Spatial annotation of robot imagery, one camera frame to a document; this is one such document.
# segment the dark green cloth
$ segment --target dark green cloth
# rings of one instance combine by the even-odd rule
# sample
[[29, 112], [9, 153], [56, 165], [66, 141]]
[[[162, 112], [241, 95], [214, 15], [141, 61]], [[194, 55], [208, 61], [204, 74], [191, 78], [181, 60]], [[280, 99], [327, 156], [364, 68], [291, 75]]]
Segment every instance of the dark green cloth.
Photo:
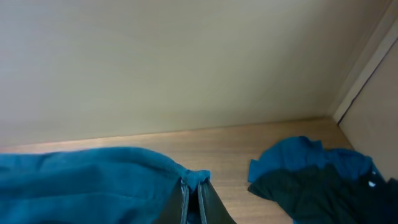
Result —
[[340, 177], [334, 166], [308, 166], [302, 170], [268, 172], [248, 188], [253, 194], [277, 202], [299, 224], [388, 223], [380, 185], [371, 170], [357, 181]]

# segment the blue cloth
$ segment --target blue cloth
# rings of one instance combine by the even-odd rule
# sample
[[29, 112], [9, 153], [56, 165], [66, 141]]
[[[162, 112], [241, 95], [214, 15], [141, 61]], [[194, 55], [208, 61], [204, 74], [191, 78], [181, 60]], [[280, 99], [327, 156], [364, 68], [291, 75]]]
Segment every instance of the blue cloth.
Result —
[[138, 147], [1, 154], [0, 223], [152, 223], [180, 177], [193, 191], [210, 171]]
[[380, 175], [369, 156], [347, 149], [324, 150], [321, 141], [311, 141], [305, 136], [281, 140], [266, 150], [259, 160], [252, 160], [248, 182], [253, 183], [266, 172], [287, 169], [300, 170], [310, 165], [324, 168], [333, 164], [343, 178], [356, 180], [370, 169]]

